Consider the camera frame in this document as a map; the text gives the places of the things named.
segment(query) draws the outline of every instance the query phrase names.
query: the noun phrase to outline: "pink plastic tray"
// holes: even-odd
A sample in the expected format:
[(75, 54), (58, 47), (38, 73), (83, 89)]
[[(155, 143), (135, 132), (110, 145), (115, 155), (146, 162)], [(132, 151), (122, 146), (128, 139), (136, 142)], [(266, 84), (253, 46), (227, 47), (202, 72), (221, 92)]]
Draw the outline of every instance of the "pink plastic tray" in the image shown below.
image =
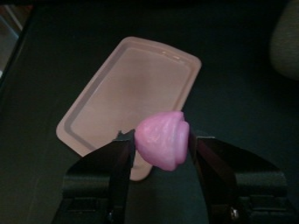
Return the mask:
[[(150, 115), (180, 110), (200, 67), (168, 45), (123, 39), (60, 121), (59, 139), (84, 156)], [(151, 167), (136, 153), (131, 179), (143, 179)]]

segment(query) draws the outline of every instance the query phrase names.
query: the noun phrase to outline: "dark table surface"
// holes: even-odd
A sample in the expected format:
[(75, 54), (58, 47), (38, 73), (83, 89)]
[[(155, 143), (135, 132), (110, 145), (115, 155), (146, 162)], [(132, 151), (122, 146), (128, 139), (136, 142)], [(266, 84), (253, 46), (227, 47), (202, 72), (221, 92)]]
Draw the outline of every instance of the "dark table surface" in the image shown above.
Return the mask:
[[(86, 1), (38, 4), (0, 86), (0, 223), (51, 223), (62, 179), (79, 156), (56, 126), (106, 58), (128, 37), (202, 60), (183, 112), (196, 130), (285, 172), (299, 208), (299, 83), (270, 65), (286, 1)], [(126, 223), (209, 223), (190, 159), (131, 183)]]

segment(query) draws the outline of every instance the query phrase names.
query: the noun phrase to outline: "translucent pink lid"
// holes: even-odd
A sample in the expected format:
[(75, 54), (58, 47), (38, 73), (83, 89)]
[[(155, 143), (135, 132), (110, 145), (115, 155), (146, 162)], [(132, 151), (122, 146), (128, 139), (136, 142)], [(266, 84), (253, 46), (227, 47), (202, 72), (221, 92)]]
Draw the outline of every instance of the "translucent pink lid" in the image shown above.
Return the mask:
[[(174, 47), (124, 38), (59, 123), (59, 139), (86, 156), (152, 114), (180, 110), (200, 67)], [(136, 153), (131, 179), (143, 179), (151, 168)]]

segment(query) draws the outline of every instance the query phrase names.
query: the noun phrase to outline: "pink rubber object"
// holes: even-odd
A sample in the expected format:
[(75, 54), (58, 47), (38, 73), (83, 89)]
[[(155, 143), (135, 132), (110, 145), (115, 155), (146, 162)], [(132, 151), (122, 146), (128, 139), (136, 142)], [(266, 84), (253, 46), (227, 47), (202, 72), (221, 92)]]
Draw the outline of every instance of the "pink rubber object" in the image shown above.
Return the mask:
[(158, 113), (146, 118), (135, 129), (135, 146), (147, 163), (172, 171), (184, 162), (190, 124), (183, 112)]

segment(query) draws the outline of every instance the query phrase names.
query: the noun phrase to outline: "gray fabric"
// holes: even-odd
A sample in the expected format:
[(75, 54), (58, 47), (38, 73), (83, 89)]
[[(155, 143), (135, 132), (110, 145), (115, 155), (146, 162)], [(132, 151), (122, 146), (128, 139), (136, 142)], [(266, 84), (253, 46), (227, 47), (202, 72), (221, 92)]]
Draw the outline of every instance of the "gray fabric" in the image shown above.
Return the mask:
[(299, 0), (285, 8), (271, 40), (271, 62), (286, 77), (299, 80)]

